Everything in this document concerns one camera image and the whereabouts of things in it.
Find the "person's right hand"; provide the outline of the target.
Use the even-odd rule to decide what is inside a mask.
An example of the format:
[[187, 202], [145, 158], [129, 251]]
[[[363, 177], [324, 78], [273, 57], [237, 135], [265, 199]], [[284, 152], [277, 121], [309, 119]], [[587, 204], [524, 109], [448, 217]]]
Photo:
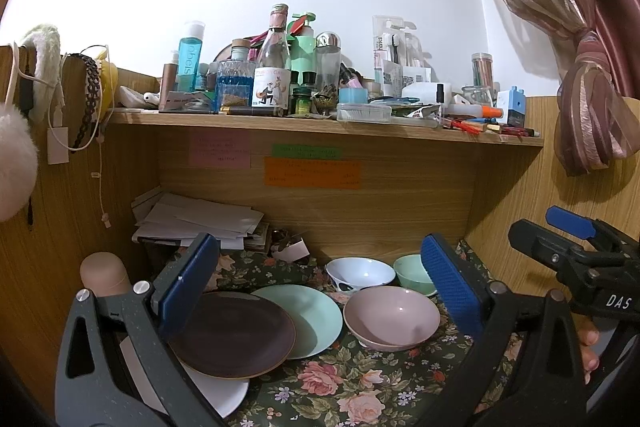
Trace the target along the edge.
[[585, 383], [588, 384], [591, 374], [600, 364], [599, 355], [593, 350], [600, 338], [599, 329], [593, 321], [585, 315], [575, 315], [574, 322], [579, 340], [580, 353], [582, 354], [582, 368], [584, 369]]

